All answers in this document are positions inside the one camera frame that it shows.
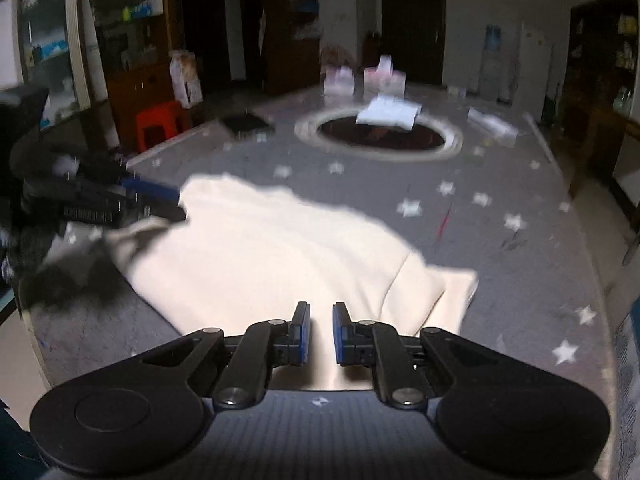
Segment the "red plastic stool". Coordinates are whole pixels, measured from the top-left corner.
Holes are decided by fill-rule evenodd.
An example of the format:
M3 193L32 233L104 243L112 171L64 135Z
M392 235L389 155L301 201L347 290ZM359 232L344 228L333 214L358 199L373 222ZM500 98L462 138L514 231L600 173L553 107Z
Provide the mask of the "red plastic stool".
M149 106L136 115L137 148L145 152L191 128L191 115L178 101Z

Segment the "black smartphone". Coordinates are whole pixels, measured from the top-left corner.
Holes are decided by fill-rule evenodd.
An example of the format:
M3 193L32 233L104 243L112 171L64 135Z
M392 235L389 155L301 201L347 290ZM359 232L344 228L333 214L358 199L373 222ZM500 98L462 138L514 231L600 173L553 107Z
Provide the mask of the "black smartphone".
M237 139L257 136L259 133L270 134L274 131L273 125L252 113L224 116L220 122Z

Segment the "cream white garment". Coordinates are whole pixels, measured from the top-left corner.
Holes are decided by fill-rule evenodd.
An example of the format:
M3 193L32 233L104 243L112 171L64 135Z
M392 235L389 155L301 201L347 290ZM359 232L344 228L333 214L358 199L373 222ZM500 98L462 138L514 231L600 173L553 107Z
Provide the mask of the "cream white garment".
M383 222L288 188L200 174L180 202L183 222L149 218L105 240L132 289L183 334L241 333L287 318L299 301L323 336L339 301L355 318L406 335L425 326L457 332L477 290L473 270L432 266Z

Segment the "pink tissue box right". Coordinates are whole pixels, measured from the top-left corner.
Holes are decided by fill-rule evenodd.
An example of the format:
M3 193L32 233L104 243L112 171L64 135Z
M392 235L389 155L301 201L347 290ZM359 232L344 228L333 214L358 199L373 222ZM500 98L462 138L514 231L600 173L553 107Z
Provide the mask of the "pink tissue box right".
M378 66L366 68L363 72L363 90L386 96L403 96L406 88L406 75L394 70L392 58L382 55Z

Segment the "grey star tablecloth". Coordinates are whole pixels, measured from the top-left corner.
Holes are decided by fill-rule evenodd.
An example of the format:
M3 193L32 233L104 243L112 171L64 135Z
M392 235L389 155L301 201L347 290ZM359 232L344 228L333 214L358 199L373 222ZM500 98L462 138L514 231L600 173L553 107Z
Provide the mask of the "grey star tablecloth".
M175 188L67 233L18 290L48 393L30 430L53 479L590 479L612 350L563 181L523 127L480 133L415 88L434 150L335 144L360 99L258 107L130 160Z

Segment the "round table hotplate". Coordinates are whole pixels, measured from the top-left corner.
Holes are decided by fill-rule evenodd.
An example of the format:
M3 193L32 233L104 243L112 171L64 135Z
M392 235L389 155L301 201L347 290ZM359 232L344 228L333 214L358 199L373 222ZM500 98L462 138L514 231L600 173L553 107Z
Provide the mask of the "round table hotplate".
M420 113L407 130L358 124L359 112L358 107L315 112L300 118L294 133L313 148L380 162L439 162L462 150L463 133L446 118Z

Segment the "dark wooden side table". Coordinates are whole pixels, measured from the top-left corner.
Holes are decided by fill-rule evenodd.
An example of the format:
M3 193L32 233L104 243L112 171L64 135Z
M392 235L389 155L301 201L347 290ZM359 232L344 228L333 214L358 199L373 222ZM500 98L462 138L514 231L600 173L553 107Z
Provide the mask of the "dark wooden side table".
M564 102L565 111L578 118L578 125L582 126L580 132L585 133L575 155L574 176L568 186L568 196L574 200L588 178L610 183L626 137L639 140L639 122L620 114L612 106L582 98L576 93L570 93Z

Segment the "pink tissue box left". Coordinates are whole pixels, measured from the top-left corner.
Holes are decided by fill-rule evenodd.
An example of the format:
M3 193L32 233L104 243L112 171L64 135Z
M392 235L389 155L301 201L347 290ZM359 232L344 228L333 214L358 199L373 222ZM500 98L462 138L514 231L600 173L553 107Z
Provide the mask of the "pink tissue box left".
M350 67L329 66L326 69L323 83L323 94L325 96L352 96L354 93L355 76Z

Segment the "pink tissue box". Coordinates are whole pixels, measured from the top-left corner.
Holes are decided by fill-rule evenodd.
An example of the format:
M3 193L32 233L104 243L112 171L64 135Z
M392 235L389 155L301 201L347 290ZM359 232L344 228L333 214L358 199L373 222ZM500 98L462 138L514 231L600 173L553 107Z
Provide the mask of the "pink tissue box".
M406 88L406 75L394 70L392 58L382 55L378 66L366 68L363 72L363 90L386 96L403 96Z
M323 83L323 94L325 96L352 96L354 93L355 76L350 67L329 66L326 69Z

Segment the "water dispenser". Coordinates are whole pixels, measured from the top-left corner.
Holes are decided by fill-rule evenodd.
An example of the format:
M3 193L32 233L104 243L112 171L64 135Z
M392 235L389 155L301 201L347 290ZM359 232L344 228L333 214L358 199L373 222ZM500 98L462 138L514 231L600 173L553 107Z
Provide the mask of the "water dispenser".
M498 25L487 25L478 82L480 97L486 101L496 102L499 99L502 81L501 46L501 28Z

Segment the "white crumpled paper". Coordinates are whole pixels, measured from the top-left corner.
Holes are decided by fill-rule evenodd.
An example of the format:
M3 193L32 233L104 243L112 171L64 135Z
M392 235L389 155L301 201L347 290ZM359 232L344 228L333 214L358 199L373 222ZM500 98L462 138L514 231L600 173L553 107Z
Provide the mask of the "white crumpled paper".
M411 130L422 105L396 98L396 96L377 96L366 108L358 113L357 125L396 127Z

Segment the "flat white box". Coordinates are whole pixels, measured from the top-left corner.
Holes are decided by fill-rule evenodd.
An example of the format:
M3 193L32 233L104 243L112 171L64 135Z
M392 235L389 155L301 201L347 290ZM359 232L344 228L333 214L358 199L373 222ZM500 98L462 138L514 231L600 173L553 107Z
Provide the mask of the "flat white box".
M506 122L496 115L483 113L474 107L470 107L468 110L468 122L483 128L497 139L516 139L518 137L518 128L515 128L510 122Z

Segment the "white paper bag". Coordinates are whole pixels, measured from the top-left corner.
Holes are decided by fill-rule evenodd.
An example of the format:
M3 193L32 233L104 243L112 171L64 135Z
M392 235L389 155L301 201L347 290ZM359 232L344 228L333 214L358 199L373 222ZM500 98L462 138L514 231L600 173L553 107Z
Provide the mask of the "white paper bag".
M195 56L191 52L185 50L171 51L169 73L175 99L183 108L190 110L203 101Z

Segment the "white refrigerator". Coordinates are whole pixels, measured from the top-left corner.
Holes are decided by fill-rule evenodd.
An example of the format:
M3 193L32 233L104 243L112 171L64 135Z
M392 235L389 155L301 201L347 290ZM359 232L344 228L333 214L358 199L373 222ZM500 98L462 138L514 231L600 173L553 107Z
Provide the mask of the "white refrigerator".
M552 47L544 33L522 24L516 64L516 86L513 105L541 120L547 95Z

